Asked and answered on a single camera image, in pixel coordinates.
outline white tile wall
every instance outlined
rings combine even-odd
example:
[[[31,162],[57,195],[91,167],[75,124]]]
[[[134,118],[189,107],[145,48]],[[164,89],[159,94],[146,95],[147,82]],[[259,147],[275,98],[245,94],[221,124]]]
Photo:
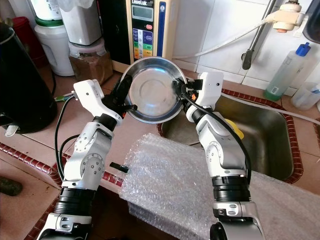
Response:
[[[178,22],[178,29],[175,44],[175,55],[187,55],[196,52],[207,50],[217,44],[220,44],[229,37],[240,33],[247,29],[253,23],[259,21],[266,9],[266,5],[269,0],[199,0],[197,3],[201,4],[201,7],[196,8],[195,15],[190,14],[193,12],[194,6],[192,3],[195,0],[183,0],[181,6],[187,2],[187,8],[184,9],[190,17],[190,21],[186,21],[181,25],[181,19],[188,18],[187,16],[181,16],[184,13],[180,11]],[[299,0],[302,6],[302,12],[305,12],[312,0]],[[287,0],[277,0],[276,6],[280,6]],[[203,7],[207,4],[208,8],[213,7],[213,10],[204,10]],[[194,25],[192,21],[200,21],[203,23],[208,20],[208,16],[204,14],[210,13],[210,21],[207,28],[204,25]],[[185,31],[188,31],[188,38],[186,38]],[[198,73],[204,71],[222,71],[225,74],[224,79],[236,83],[243,83],[256,88],[265,88],[268,85],[280,67],[281,63],[290,51],[295,51],[300,44],[310,42],[303,35],[301,37],[293,37],[294,31],[288,33],[277,33],[274,29],[271,29],[265,38],[263,45],[261,46],[252,66],[249,70],[242,69],[241,55],[245,53],[252,41],[252,33],[242,37],[241,39],[222,47],[214,52],[201,56],[199,61],[197,58],[182,59],[176,61],[178,66],[192,70],[197,68]],[[201,48],[199,39],[204,38],[204,42]],[[291,95],[295,92],[295,89],[299,88],[302,82],[310,74],[315,65],[320,61],[320,44],[310,42],[311,50],[309,55],[314,56],[314,61],[301,71],[299,77],[291,85],[292,88],[287,92]],[[308,81],[320,82],[320,63],[317,64],[315,70],[311,73]]]

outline white cable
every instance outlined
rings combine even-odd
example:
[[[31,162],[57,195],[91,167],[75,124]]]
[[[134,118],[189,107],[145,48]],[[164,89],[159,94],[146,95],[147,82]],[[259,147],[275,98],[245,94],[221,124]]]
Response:
[[[242,32],[242,33],[239,33],[231,38],[229,38],[228,40],[224,41],[223,43],[221,44],[218,44],[206,51],[202,51],[202,52],[198,52],[196,54],[192,54],[192,55],[187,55],[187,56],[173,56],[172,58],[173,59],[188,59],[188,58],[193,58],[193,57],[198,57],[198,56],[201,56],[201,55],[204,55],[204,54],[208,54],[210,52],[213,52],[229,43],[232,43],[233,41],[243,37],[244,35],[250,33],[251,31],[255,30],[256,28],[260,27],[261,25],[267,23],[268,21],[265,19],[263,20],[260,20],[258,23],[254,24],[253,26],[251,26],[249,29],[247,29],[246,31]]]
[[[249,106],[253,106],[253,107],[257,107],[257,108],[261,108],[261,109],[271,110],[271,111],[278,112],[278,113],[281,113],[281,114],[287,114],[287,115],[290,115],[290,116],[293,116],[293,117],[296,117],[296,118],[300,118],[300,119],[312,122],[314,124],[320,125],[320,121],[317,121],[317,120],[312,119],[310,117],[303,116],[303,115],[300,115],[300,114],[296,114],[296,113],[293,113],[293,112],[290,112],[290,111],[284,111],[284,110],[281,110],[281,109],[277,109],[277,108],[273,108],[273,107],[269,107],[269,106],[265,106],[265,105],[260,105],[260,104],[256,104],[256,103],[249,102],[249,101],[244,101],[244,100],[241,100],[241,99],[239,99],[237,97],[233,97],[233,96],[230,96],[230,95],[225,94],[225,93],[221,93],[221,96],[224,96],[224,97],[226,97],[228,99],[234,100],[234,101],[242,103],[242,104],[247,104]]]

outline stainless steel sink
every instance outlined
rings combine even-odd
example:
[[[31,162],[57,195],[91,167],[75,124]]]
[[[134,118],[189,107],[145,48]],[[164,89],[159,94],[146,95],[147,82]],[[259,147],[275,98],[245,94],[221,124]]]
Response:
[[[220,97],[215,110],[236,123],[244,133],[243,144],[252,169],[279,180],[293,173],[294,165],[285,118],[278,112],[249,106],[226,97]],[[199,144],[196,126],[183,111],[163,123],[164,137],[194,147]]]

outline tiled countertop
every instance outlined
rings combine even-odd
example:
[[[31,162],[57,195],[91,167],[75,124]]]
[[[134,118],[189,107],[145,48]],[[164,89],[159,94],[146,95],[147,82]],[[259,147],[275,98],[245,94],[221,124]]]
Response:
[[[49,67],[41,68],[39,71],[49,89],[52,89],[53,83]],[[184,70],[184,73],[186,76],[191,78],[197,78],[198,75],[197,73],[186,70]],[[105,94],[109,93],[120,77],[121,73],[115,72],[114,75],[102,86],[103,92]],[[75,82],[76,80],[74,77],[56,76],[57,87],[55,96],[60,96],[71,92]],[[223,88],[263,98],[263,91],[261,89],[241,85],[238,83],[224,81]],[[281,100],[276,103],[283,106],[288,111],[302,114],[313,119],[320,118],[320,112],[315,106],[309,111],[299,111],[291,105],[290,99],[291,98],[288,96],[283,96]],[[61,110],[62,106],[62,102],[58,103],[58,111]],[[56,128],[57,119],[58,116],[56,117],[55,121],[39,132],[28,133],[24,135],[15,134],[12,137],[4,137],[4,130],[1,128],[0,142],[52,167],[56,163],[54,153],[54,131]],[[63,115],[59,128],[58,142],[61,144],[66,138],[79,134],[86,123],[92,121],[92,119],[93,116],[81,106],[80,102],[72,100],[67,106]],[[320,147],[318,145],[314,126],[311,122],[307,122],[295,117],[294,124],[304,168],[301,179],[294,184],[320,195],[320,162],[318,162],[320,158]],[[158,131],[156,125],[139,122],[127,114],[123,120],[123,124],[119,127],[116,127],[114,130],[112,147],[106,159],[106,171],[111,174],[118,175],[119,172],[116,169],[109,167],[109,163],[115,162],[123,164],[126,154],[129,152],[131,146],[137,139],[146,133],[157,134]],[[66,145],[65,152],[69,155],[72,154],[72,141]],[[0,157],[3,160],[8,161],[8,158],[4,156],[4,153],[0,153]],[[118,186],[115,186],[114,184],[105,180],[102,180],[101,184],[114,192],[119,190]]]

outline metal bowl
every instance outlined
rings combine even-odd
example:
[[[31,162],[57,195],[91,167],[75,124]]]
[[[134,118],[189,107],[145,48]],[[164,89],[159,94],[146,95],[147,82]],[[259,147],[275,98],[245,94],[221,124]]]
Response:
[[[182,109],[182,104],[172,88],[174,79],[187,82],[183,72],[173,62],[158,56],[137,60],[123,73],[132,76],[126,105],[137,105],[129,114],[149,124],[166,122]]]

